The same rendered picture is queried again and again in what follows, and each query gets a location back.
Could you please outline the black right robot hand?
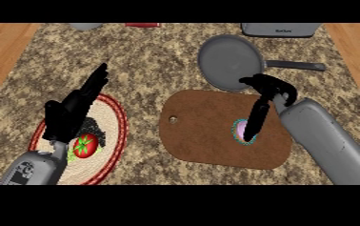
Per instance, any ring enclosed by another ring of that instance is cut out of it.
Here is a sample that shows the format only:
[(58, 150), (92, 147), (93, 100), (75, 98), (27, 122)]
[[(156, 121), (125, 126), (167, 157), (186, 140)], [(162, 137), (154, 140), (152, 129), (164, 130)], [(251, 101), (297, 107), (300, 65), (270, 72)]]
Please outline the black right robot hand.
[(254, 103), (244, 132), (244, 140), (249, 142), (254, 136), (260, 133), (263, 127), (270, 109), (269, 102), (274, 100), (277, 94), (286, 94), (285, 106), (291, 106), (297, 100), (297, 89), (282, 79), (263, 73), (257, 73), (252, 77), (241, 78), (239, 82), (251, 86), (260, 93), (260, 98)]

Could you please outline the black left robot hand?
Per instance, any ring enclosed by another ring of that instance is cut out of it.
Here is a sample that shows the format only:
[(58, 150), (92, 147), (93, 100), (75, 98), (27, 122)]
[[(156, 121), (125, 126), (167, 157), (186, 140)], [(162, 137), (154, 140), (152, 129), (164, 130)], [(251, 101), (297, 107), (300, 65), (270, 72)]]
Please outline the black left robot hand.
[(108, 82), (106, 63), (93, 71), (81, 88), (74, 90), (62, 102), (44, 103), (43, 139), (68, 143), (80, 130), (90, 106)]

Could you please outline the pink cupcake with teal wrapper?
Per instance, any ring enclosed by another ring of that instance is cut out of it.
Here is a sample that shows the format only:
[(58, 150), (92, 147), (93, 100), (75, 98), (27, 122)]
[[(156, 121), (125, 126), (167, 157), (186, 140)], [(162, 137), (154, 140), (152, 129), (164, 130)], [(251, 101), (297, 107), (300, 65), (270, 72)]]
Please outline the pink cupcake with teal wrapper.
[(232, 125), (232, 137), (235, 141), (245, 146), (249, 146), (255, 143), (255, 138), (252, 138), (249, 141), (245, 140), (245, 128), (248, 125), (246, 119), (236, 119)]

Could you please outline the brown wooden cutting board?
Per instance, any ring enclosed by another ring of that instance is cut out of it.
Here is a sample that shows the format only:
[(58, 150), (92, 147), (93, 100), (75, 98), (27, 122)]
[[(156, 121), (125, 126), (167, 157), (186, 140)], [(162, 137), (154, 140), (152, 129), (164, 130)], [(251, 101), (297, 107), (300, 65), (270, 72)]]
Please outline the brown wooden cutting board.
[(159, 135), (171, 155), (198, 163), (249, 169), (274, 169), (291, 152), (291, 136), (274, 111), (264, 120), (255, 142), (236, 140), (236, 121), (251, 115), (255, 94), (184, 90), (167, 100)]

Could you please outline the grey frying pan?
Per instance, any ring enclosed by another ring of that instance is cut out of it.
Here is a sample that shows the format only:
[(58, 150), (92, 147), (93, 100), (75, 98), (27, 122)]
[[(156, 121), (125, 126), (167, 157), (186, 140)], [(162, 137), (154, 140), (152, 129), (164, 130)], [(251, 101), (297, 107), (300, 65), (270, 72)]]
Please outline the grey frying pan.
[(249, 86), (239, 82), (252, 77), (264, 68), (288, 68), (323, 72), (322, 63), (264, 60), (255, 45), (241, 36), (221, 34), (202, 43), (196, 64), (208, 83), (223, 91), (241, 92)]

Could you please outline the dark speckled food pile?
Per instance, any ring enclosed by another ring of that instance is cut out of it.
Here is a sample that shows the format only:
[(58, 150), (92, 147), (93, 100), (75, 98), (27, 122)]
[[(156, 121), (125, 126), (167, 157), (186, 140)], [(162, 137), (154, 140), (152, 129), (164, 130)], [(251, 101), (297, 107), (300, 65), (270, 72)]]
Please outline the dark speckled food pile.
[(99, 139), (99, 145), (105, 147), (105, 132), (102, 131), (96, 119), (93, 117), (87, 117), (84, 119), (75, 137), (80, 137), (83, 134), (93, 134)]

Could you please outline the round woven red-rimmed placemat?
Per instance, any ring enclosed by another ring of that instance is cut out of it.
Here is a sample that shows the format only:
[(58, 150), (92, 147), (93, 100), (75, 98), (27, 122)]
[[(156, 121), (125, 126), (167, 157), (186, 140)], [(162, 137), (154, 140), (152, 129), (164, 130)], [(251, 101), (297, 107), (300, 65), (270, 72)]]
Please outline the round woven red-rimmed placemat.
[(71, 141), (68, 150), (68, 166), (62, 173), (59, 185), (94, 185), (99, 184), (112, 171), (127, 145), (128, 123), (124, 108), (120, 102), (105, 94), (100, 94), (90, 107), (87, 117), (93, 117), (105, 132), (105, 147), (99, 145), (97, 151), (87, 158), (78, 158), (74, 154)]

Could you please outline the red tomato with green stem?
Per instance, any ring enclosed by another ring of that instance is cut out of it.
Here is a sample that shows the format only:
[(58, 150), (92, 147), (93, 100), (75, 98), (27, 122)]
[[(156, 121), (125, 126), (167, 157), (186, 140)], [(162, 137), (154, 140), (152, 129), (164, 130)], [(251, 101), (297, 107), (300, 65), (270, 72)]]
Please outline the red tomato with green stem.
[(93, 134), (83, 134), (74, 144), (74, 154), (78, 158), (90, 157), (99, 148), (99, 138)]

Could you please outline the pale grey object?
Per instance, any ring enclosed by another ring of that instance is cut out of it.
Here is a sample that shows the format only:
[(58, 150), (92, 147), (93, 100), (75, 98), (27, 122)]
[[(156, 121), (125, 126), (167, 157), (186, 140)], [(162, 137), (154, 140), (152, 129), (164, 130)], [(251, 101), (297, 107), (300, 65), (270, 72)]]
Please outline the pale grey object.
[(69, 25), (80, 31), (89, 31), (97, 28), (103, 23), (71, 23)]

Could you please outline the grey appliance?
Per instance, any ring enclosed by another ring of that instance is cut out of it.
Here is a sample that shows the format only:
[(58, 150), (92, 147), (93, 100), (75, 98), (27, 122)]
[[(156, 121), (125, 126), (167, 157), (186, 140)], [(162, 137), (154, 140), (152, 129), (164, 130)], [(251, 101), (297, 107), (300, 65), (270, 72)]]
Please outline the grey appliance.
[(242, 23), (245, 35), (252, 37), (311, 37), (320, 23)]

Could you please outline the red object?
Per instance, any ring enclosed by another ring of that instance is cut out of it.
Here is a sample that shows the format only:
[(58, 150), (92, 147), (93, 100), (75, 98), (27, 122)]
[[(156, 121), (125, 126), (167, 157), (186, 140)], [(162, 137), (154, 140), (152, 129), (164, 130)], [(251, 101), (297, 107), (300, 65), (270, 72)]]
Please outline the red object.
[(158, 28), (161, 23), (125, 23), (125, 27), (133, 28)]

